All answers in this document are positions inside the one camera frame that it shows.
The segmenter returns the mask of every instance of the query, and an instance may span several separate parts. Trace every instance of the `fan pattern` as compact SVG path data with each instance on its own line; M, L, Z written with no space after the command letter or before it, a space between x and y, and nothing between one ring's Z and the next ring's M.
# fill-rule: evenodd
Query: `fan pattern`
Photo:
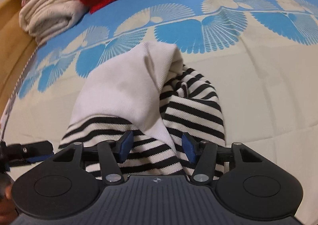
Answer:
M185 5L158 4L132 14L113 34L106 26L91 26L65 48L57 47L42 60L36 59L18 96L26 97L34 87L45 92L69 68L86 78L103 62L149 38L175 43L188 54L230 48L248 26L247 13L295 43L318 44L318 6L305 0L203 0L201 11L196 15Z

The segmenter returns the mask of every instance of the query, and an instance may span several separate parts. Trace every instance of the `hand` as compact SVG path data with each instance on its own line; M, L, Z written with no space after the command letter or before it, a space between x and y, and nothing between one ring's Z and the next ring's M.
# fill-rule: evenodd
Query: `hand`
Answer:
M8 225L18 217L11 196L11 188L12 184L5 188L5 196L0 200L0 225Z

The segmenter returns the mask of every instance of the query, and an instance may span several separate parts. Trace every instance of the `wooden bed frame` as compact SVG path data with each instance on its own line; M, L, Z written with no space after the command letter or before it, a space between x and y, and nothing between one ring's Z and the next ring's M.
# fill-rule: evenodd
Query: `wooden bed frame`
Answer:
M20 9L21 0L7 0L0 6L0 115L37 46L19 27Z

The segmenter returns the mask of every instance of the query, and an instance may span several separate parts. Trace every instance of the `white patterned fabric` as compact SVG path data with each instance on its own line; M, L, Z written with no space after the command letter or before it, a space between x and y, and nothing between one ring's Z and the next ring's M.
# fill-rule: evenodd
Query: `white patterned fabric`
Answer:
M80 0L53 4L35 14L29 24L29 34L38 45L73 27L87 12Z
M134 147L120 165L123 174L191 175L195 165L184 154L182 133L225 146L218 101L209 81L183 66L176 45L144 42L90 73L60 148L76 141L94 146L132 130ZM223 166L216 170L219 177ZM98 164L88 171L100 176Z
M86 12L79 0L30 0L19 13L19 24L41 45L74 26Z

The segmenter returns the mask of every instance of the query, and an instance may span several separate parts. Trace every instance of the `black plastic device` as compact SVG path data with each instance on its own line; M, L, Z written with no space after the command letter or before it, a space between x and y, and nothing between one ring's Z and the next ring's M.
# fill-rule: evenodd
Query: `black plastic device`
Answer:
M0 141L0 173L10 171L10 167L44 161L53 155L53 146L48 141L8 146Z
M187 176L131 175L127 159L133 134L84 148L73 143L22 175L13 200L22 213L13 225L300 225L294 217L303 196L298 180L242 143L224 148L182 137L196 168ZM102 180L85 171L99 161ZM215 163L230 171L213 180Z

